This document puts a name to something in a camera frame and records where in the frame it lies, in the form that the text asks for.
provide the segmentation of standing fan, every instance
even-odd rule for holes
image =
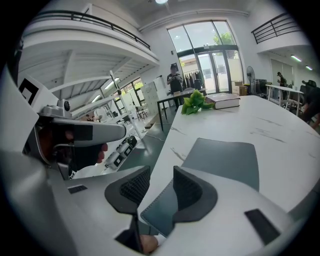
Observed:
[[[253,88],[253,92],[255,93],[255,85],[254,85],[254,81],[255,81],[255,72],[254,69],[252,68],[252,66],[248,66],[246,68],[246,75],[248,77],[249,83],[250,83],[250,88]]]

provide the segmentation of clothing rack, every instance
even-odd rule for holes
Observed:
[[[202,70],[194,69],[183,73],[183,89],[185,88],[205,88],[205,79]]]

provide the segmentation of glass door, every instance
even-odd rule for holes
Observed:
[[[214,60],[214,66],[216,69],[218,91],[228,92],[229,78],[228,78],[228,70],[227,70],[224,54],[221,51],[214,51],[211,54],[212,54],[212,57]]]
[[[198,54],[200,68],[202,70],[204,85],[207,89],[207,94],[217,93],[217,83],[215,77],[215,67],[212,66],[212,61],[210,59],[209,53]]]

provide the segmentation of black metal railing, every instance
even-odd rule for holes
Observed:
[[[129,32],[128,30],[116,24],[113,24],[109,21],[106,21],[102,18],[93,16],[93,15],[89,15],[89,14],[77,12],[77,11],[70,11],[70,10],[48,10],[48,11],[42,11],[38,13],[38,15],[34,17],[33,20],[31,21],[31,24],[35,22],[46,21],[46,20],[72,20],[72,21],[95,24],[104,28],[111,29],[113,31],[117,31],[135,40],[137,43],[142,44],[143,46],[147,47],[150,50],[150,45],[147,44],[145,41],[143,41],[141,38],[134,35],[133,33]]]
[[[271,38],[297,31],[301,30],[295,20],[288,13],[283,13],[257,27],[251,33],[256,43],[259,44]]]

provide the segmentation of desk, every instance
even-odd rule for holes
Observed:
[[[200,93],[203,93],[203,95],[207,95],[207,92],[206,92],[206,88],[202,88],[199,90]],[[177,98],[180,98],[180,97],[189,97],[191,94],[194,93],[194,90],[187,90],[187,91],[182,91],[179,95],[169,95],[165,98],[162,98],[162,99],[159,99],[156,103],[158,105],[158,113],[159,113],[159,118],[160,118],[160,124],[161,124],[161,129],[162,131],[164,130],[164,125],[162,123],[162,117],[161,117],[161,108],[160,108],[160,103],[162,103],[162,106],[163,106],[163,111],[164,111],[164,115],[165,115],[165,119],[167,119],[167,113],[166,113],[166,108],[165,108],[165,102],[168,102],[168,101],[171,101],[171,100],[174,100],[174,99],[177,99]]]
[[[271,87],[272,88],[276,88],[279,89],[281,91],[280,94],[280,99],[279,99],[279,106],[281,107],[282,103],[286,103],[285,105],[285,109],[287,109],[288,107],[288,103],[296,103],[297,107],[296,107],[296,116],[299,115],[299,108],[300,108],[300,94],[304,94],[302,91],[299,90],[294,90],[292,88],[289,87],[284,87],[284,86],[277,86],[277,85],[270,85],[270,84],[266,84],[266,86],[269,86],[269,95],[268,95],[268,101],[270,101],[270,94],[271,94]],[[287,96],[287,100],[283,100],[283,93],[282,91],[286,91],[289,92],[288,96]],[[292,99],[289,99],[290,93],[297,93],[298,94],[298,101],[294,101]]]
[[[197,114],[181,115],[179,107],[138,208],[139,216],[171,181],[173,166],[182,165],[197,138],[253,144],[259,192],[286,213],[311,192],[320,178],[320,135],[272,102],[253,95],[240,98],[239,107]]]

